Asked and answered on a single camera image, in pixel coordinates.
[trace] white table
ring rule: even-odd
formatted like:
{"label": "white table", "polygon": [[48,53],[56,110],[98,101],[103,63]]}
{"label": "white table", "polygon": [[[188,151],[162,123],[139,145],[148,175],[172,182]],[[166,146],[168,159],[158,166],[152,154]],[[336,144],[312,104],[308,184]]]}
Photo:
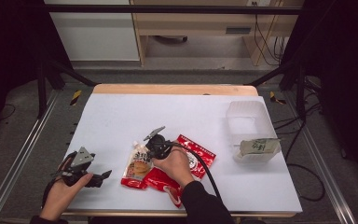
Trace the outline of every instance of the white table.
{"label": "white table", "polygon": [[[211,85],[115,85],[94,89],[67,154],[85,147],[95,153],[88,171],[113,170],[99,188],[82,189],[65,212],[82,216],[185,216],[168,195],[155,189],[121,186],[133,141],[166,126],[162,134],[179,134],[216,154],[210,168],[222,199],[234,217],[291,217],[302,212],[282,153],[261,164],[232,159],[226,111],[232,101],[258,100],[253,87]],[[208,176],[201,183],[214,194]]]}

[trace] person's right hand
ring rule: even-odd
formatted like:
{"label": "person's right hand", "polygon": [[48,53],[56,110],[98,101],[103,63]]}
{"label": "person's right hand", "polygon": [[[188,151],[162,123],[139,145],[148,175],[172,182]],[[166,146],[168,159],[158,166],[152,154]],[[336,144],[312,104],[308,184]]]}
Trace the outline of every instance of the person's right hand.
{"label": "person's right hand", "polygon": [[188,156],[180,147],[173,147],[166,159],[152,159],[152,162],[170,178],[174,179],[182,188],[194,181],[188,165]]}

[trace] chip bag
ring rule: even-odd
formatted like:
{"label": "chip bag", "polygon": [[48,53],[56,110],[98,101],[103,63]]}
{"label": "chip bag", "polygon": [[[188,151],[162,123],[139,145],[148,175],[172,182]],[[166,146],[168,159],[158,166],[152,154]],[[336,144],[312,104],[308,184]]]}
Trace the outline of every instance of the chip bag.
{"label": "chip bag", "polygon": [[[200,155],[200,157],[205,161],[208,168],[211,166],[214,158],[216,157],[216,155],[213,154],[211,151],[198,145],[197,143],[193,142],[192,140],[181,134],[177,138],[177,141],[182,146],[187,147]],[[194,179],[200,181],[205,175],[205,169],[203,168],[202,164],[197,160],[197,158],[190,152],[187,152],[187,156],[189,160],[191,174],[193,175]],[[168,177],[168,175],[165,174],[158,167],[152,168],[152,170],[145,176],[144,182],[151,188],[167,192],[170,196],[171,201],[176,207],[179,208],[182,205],[181,195],[183,190],[176,181]]]}
{"label": "chip bag", "polygon": [[147,147],[134,142],[134,149],[130,154],[127,167],[121,178],[121,184],[129,188],[145,189],[144,177],[150,172],[151,160],[147,157]]}

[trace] hand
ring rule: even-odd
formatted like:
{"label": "hand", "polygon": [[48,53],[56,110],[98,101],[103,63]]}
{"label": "hand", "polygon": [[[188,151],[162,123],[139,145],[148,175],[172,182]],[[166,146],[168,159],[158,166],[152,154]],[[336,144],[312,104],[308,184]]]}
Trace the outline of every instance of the hand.
{"label": "hand", "polygon": [[57,180],[48,193],[45,206],[39,216],[50,221],[59,220],[63,211],[65,211],[77,193],[90,182],[92,176],[92,173],[83,175],[71,187],[68,187],[62,179]]}
{"label": "hand", "polygon": [[194,181],[188,165],[188,156],[180,147],[173,147],[170,155],[164,160],[152,159],[152,162],[170,178],[174,179],[182,189],[188,183]]}

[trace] small box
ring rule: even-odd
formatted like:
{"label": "small box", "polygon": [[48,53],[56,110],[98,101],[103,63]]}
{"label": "small box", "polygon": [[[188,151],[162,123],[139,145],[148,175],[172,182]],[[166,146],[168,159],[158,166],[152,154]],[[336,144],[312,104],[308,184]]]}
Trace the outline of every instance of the small box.
{"label": "small box", "polygon": [[277,138],[262,97],[259,101],[231,102],[226,117],[236,162],[266,162],[281,151],[281,145],[278,144],[273,153],[241,155],[242,140]]}

